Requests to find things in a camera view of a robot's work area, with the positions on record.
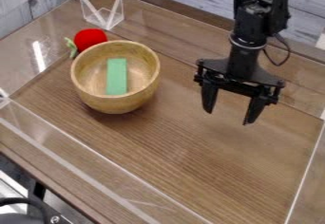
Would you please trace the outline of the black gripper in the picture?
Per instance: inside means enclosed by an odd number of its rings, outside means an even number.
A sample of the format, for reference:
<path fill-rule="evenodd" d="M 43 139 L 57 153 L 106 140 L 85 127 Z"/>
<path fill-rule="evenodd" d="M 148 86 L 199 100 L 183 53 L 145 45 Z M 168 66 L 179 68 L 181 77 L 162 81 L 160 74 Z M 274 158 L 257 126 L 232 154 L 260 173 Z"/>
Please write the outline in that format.
<path fill-rule="evenodd" d="M 232 44 L 228 58 L 196 62 L 195 81 L 203 86 L 204 109 L 208 113 L 213 112 L 220 89 L 249 97 L 244 125 L 257 120 L 268 104 L 279 102 L 286 87 L 284 80 L 260 67 L 260 51 L 260 48 Z"/>

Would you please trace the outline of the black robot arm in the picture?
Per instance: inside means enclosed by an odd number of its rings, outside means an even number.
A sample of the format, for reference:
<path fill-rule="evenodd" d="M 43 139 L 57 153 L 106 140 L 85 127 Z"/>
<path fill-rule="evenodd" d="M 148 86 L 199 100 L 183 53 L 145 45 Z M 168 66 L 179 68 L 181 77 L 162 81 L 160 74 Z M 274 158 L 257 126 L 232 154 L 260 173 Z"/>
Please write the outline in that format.
<path fill-rule="evenodd" d="M 288 28 L 288 0 L 235 0 L 236 25 L 231 33 L 232 50 L 225 59 L 197 61 L 195 81 L 203 90 L 203 104 L 213 112 L 220 90 L 251 98 L 244 122 L 253 123 L 264 108 L 279 102 L 287 82 L 263 69 L 259 58 L 267 53 L 271 37 L 283 40 Z"/>

